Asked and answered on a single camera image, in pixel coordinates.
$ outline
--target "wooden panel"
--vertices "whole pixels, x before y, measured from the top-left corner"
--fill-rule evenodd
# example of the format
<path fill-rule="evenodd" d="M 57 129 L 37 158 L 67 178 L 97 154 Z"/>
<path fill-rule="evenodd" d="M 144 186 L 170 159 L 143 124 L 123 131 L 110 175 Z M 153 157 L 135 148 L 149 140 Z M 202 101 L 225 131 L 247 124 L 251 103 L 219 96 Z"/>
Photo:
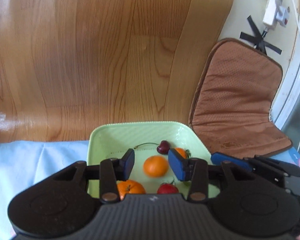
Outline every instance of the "wooden panel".
<path fill-rule="evenodd" d="M 191 0 L 173 58 L 165 120 L 187 123 L 204 64 L 220 35 L 232 3 L 233 0 Z"/>
<path fill-rule="evenodd" d="M 131 36 L 126 121 L 162 121 L 177 39 Z"/>
<path fill-rule="evenodd" d="M 0 0 L 0 142 L 88 139 L 113 122 L 186 122 L 231 4 Z"/>
<path fill-rule="evenodd" d="M 179 38 L 191 0 L 136 0 L 133 34 Z"/>

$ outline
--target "blue fabric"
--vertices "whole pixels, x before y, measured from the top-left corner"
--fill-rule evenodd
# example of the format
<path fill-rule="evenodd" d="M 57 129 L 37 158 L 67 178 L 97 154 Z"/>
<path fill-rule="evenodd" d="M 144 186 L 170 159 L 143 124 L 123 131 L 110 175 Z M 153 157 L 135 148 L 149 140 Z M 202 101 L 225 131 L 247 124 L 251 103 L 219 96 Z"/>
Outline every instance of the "blue fabric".
<path fill-rule="evenodd" d="M 289 150 L 271 157 L 272 159 L 292 163 L 300 167 L 300 154 L 292 147 Z"/>
<path fill-rule="evenodd" d="M 7 216 L 11 199 L 19 192 L 78 160 L 86 160 L 88 141 L 0 144 L 0 240 L 12 237 Z"/>

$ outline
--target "white power adapter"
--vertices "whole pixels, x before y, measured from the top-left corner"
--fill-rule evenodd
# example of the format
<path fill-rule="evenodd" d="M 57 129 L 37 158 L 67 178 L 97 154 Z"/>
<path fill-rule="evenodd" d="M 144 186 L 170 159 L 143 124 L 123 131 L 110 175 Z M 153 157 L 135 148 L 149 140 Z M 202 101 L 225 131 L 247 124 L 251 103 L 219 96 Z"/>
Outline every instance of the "white power adapter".
<path fill-rule="evenodd" d="M 266 12 L 263 17 L 263 24 L 269 30 L 274 30 L 277 26 L 277 22 L 285 27 L 290 17 L 289 11 L 289 8 L 285 8 L 284 6 L 280 6 L 280 10 L 278 10 L 275 0 L 268 0 Z"/>

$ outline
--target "tomato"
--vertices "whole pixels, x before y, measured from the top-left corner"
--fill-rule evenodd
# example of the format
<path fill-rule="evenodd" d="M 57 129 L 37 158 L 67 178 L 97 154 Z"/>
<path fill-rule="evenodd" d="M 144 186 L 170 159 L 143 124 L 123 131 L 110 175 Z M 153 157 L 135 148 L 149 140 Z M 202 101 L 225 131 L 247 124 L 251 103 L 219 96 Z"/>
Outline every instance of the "tomato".
<path fill-rule="evenodd" d="M 145 188 L 139 183 L 132 179 L 122 181 L 118 183 L 118 191 L 120 199 L 123 200 L 126 194 L 145 194 Z"/>
<path fill-rule="evenodd" d="M 143 164 L 143 172 L 149 177 L 153 178 L 164 176 L 167 173 L 168 169 L 168 161 L 160 155 L 149 157 Z"/>
<path fill-rule="evenodd" d="M 163 183 L 161 186 L 158 188 L 157 191 L 158 194 L 171 194 L 171 193 L 179 193 L 178 188 L 169 183 Z"/>

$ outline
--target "tangerine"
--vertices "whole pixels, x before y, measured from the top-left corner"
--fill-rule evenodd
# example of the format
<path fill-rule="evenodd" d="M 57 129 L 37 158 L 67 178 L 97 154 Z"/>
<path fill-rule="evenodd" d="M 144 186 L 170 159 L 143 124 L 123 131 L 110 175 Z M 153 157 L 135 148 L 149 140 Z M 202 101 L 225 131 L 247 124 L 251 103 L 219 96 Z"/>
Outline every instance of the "tangerine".
<path fill-rule="evenodd" d="M 187 153 L 184 149 L 182 148 L 175 148 L 175 150 L 182 156 L 184 157 L 185 159 L 187 158 Z"/>
<path fill-rule="evenodd" d="M 145 194 L 145 188 L 139 183 L 132 179 L 122 181 L 117 185 L 120 199 L 123 200 L 126 194 Z"/>
<path fill-rule="evenodd" d="M 160 155 L 149 157 L 143 164 L 143 172 L 149 177 L 153 178 L 164 176 L 167 173 L 168 169 L 168 161 Z"/>

